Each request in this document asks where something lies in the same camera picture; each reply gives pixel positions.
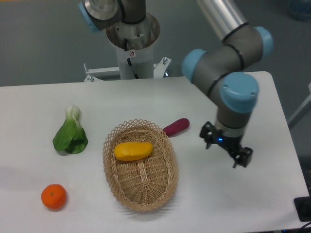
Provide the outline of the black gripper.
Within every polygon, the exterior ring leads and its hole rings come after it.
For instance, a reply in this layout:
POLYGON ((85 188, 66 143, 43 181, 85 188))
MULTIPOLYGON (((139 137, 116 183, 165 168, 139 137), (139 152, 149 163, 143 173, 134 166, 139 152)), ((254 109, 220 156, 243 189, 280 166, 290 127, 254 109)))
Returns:
POLYGON ((249 147, 241 147, 243 135, 244 127, 230 128, 220 121, 215 121, 215 126, 210 121, 206 122, 199 134, 206 143, 206 149, 214 144, 225 149, 234 160, 233 168, 237 166, 246 168, 252 160, 253 150, 249 147))

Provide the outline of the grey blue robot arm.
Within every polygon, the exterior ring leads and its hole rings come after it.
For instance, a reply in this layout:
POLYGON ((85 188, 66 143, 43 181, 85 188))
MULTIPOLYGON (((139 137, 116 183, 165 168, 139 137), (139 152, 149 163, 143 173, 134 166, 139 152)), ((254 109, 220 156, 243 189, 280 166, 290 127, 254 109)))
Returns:
MULTIPOLYGON (((207 122, 200 137, 207 146, 226 150, 237 166, 246 167, 252 149, 241 140, 257 103, 259 85, 243 70, 270 54, 273 38, 263 27, 251 27, 232 0, 200 0, 223 46, 214 53, 192 50, 184 58, 182 74, 216 106, 215 123, 207 122)), ((143 0, 83 0, 78 8, 94 32, 106 31, 119 52, 122 79, 153 78, 153 56, 147 55, 158 39, 158 21, 146 11, 143 0)))

